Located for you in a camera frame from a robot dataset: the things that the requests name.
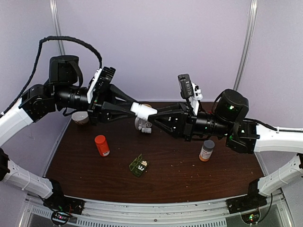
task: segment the wooden table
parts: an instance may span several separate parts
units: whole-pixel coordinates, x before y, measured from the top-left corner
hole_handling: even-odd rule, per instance
[[[159,107],[167,104],[152,104]],[[110,154],[101,157],[94,138],[105,135]],[[247,193],[263,176],[254,155],[238,154],[215,142],[208,162],[199,160],[202,142],[185,142],[153,126],[152,134],[134,128],[134,119],[99,126],[71,122],[48,170],[66,195],[112,202],[166,203],[204,201]],[[140,154],[150,162],[134,176],[129,164]]]

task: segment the pill bottle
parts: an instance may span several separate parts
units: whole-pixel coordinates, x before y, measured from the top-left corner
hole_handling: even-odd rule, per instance
[[[214,142],[212,140],[204,141],[199,155],[199,159],[202,162],[207,162],[210,156],[212,155],[213,150],[214,150]]]
[[[102,157],[109,155],[109,147],[105,136],[99,135],[95,138],[95,143]]]

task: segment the white object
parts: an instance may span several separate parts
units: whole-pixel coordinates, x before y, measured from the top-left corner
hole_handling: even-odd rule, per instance
[[[93,92],[95,90],[95,85],[96,85],[96,82],[98,81],[99,79],[99,76],[101,74],[101,71],[102,69],[98,69],[94,75],[94,78],[93,78],[93,81],[92,83],[90,84],[90,87],[89,87],[89,90],[87,91],[87,102],[90,104],[91,103],[91,100],[93,99]]]
[[[283,167],[268,176],[260,178],[258,182],[259,194],[269,196],[278,188],[299,179],[300,176],[303,176],[303,169],[299,167],[300,164],[300,157],[296,155]]]
[[[19,99],[16,104],[0,118],[0,147],[17,132],[34,122],[24,109],[19,109],[21,102],[22,100]]]
[[[139,117],[135,118],[134,126],[137,130],[140,130],[143,133],[151,133],[152,132],[152,123],[150,123],[149,121],[143,120]]]
[[[139,103],[133,103],[131,107],[131,111],[136,114],[137,117],[148,120],[149,115],[156,114],[158,110],[148,107],[146,105],[142,105]]]
[[[256,141],[254,152],[287,151],[303,154],[303,133],[281,131],[303,129],[279,127],[279,131],[274,131],[263,125],[257,125],[256,129],[260,139]]]
[[[89,122],[89,114],[86,111],[78,111],[71,115],[72,120],[79,125]]]
[[[202,93],[201,93],[201,89],[196,90],[196,87],[197,87],[196,84],[194,84],[192,82],[191,85],[193,86],[194,95],[189,97],[189,101],[190,101],[191,107],[194,110],[195,115],[197,115],[198,111],[199,111],[199,101],[202,100],[203,96],[202,96]]]
[[[150,134],[152,132],[152,128],[142,128],[141,132],[149,133]]]
[[[12,160],[9,160],[8,169],[10,173],[4,176],[3,182],[13,184],[44,199],[49,198],[53,194],[53,186],[48,179],[30,173],[16,165]]]
[[[302,128],[276,128],[277,131],[274,131],[263,125],[256,126],[260,139],[256,141],[254,152],[286,151],[303,154],[303,133],[281,131],[303,131]],[[303,176],[303,169],[299,167],[300,164],[299,156],[295,155],[291,161],[272,174],[260,178],[258,182],[259,194],[269,196],[276,189]]]

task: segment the black cable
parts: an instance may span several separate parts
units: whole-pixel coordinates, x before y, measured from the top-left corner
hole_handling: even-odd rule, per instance
[[[203,108],[202,103],[200,102],[200,100],[198,100],[199,106],[200,106],[200,110],[202,112],[206,112],[206,110]]]
[[[258,124],[261,124],[261,125],[263,125],[264,127],[268,128],[268,129],[271,129],[271,130],[273,130],[273,131],[278,131],[278,129],[275,128],[274,126],[271,126],[271,125],[269,125],[269,124],[266,124],[266,123],[264,123],[264,122],[262,122],[262,121],[259,121],[259,120],[257,120],[257,119],[252,119],[252,118],[244,118],[244,119],[247,120],[247,121],[256,122],[256,123],[258,123]],[[301,133],[303,133],[303,130],[280,129],[279,131],[285,131],[285,132],[301,132]]]
[[[216,105],[216,102],[219,100],[219,98],[222,97],[222,94],[223,94],[223,92],[221,92],[221,94],[219,94],[218,97],[214,100],[214,104],[213,104],[213,107],[212,107],[212,113],[214,113],[214,106]]]
[[[270,206],[269,206],[266,214],[264,215],[264,217],[260,221],[258,221],[258,223],[260,223],[261,221],[263,221],[266,218],[266,216],[268,215],[269,211],[270,211],[271,205],[273,204],[273,194],[271,193],[270,195],[271,195]]]
[[[29,83],[32,81],[33,77],[34,77],[34,74],[36,72],[36,69],[37,69],[37,64],[38,64],[38,60],[39,60],[39,57],[40,57],[40,54],[41,54],[41,50],[42,50],[42,44],[47,42],[47,41],[51,41],[51,40],[64,40],[64,41],[70,41],[70,42],[75,42],[75,43],[78,43],[84,47],[86,47],[87,49],[89,49],[90,51],[92,51],[96,57],[98,58],[99,60],[99,68],[101,69],[102,68],[102,57],[100,55],[100,53],[90,44],[80,40],[80,39],[77,39],[77,38],[73,38],[73,37],[69,37],[69,36],[48,36],[44,39],[41,39],[39,41],[39,47],[38,47],[38,53],[37,53],[37,56],[36,56],[36,59],[35,59],[35,63],[34,63],[34,67],[33,67],[33,70],[32,70],[32,73],[31,75],[29,76],[26,84],[23,86],[23,88],[21,89],[20,93],[17,95],[17,97],[14,99],[14,101],[8,106],[8,108],[5,109],[5,111],[3,111],[0,115],[0,118],[7,113],[7,111],[9,111],[13,106],[14,104],[20,99],[20,97],[22,96],[23,92],[25,91],[25,89],[27,88],[27,86],[29,85]]]

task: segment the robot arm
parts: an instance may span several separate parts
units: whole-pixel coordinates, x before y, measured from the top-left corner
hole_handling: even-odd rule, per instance
[[[79,58],[71,55],[50,59],[47,82],[44,85],[32,86],[2,114],[0,147],[24,127],[56,111],[56,108],[59,111],[63,108],[87,111],[91,124],[135,116],[130,111],[130,106],[135,100],[110,83],[115,69],[108,67],[98,69],[89,87],[86,88],[81,87],[83,79],[78,62]],[[39,177],[21,168],[9,159],[2,149],[0,149],[0,181],[37,194],[54,210],[58,210],[59,207],[65,208],[66,205],[74,202],[64,196],[57,181]]]
[[[181,96],[193,97],[194,84],[188,75],[180,75]],[[227,89],[211,112],[196,112],[193,102],[179,103],[158,110],[139,108],[132,111],[173,137],[190,141],[198,136],[205,140],[211,136],[226,137],[226,146],[238,153],[286,151],[298,153],[274,173],[250,183],[248,195],[227,200],[230,213],[241,212],[266,205],[266,197],[276,189],[303,176],[303,129],[272,127],[260,121],[245,118],[248,101],[238,92]]]
[[[203,141],[217,136],[219,139],[226,137],[226,146],[238,153],[253,154],[268,150],[298,153],[271,175],[251,182],[248,195],[227,200],[230,213],[266,205],[265,196],[303,174],[303,129],[274,128],[246,119],[248,100],[236,91],[223,91],[215,100],[212,111],[206,112],[200,106],[201,90],[190,81],[188,74],[183,74],[178,79],[181,96],[186,103],[153,109],[140,105],[110,83],[115,73],[113,68],[100,66],[89,87],[81,87],[83,79],[78,62],[76,56],[51,58],[48,81],[44,85],[32,86],[2,114],[0,147],[18,131],[54,112],[56,108],[59,111],[71,108],[74,111],[87,111],[91,124],[138,116],[175,138],[183,137],[185,141]],[[2,180],[39,195],[49,201],[54,209],[70,203],[57,181],[41,178],[22,169],[0,150]]]

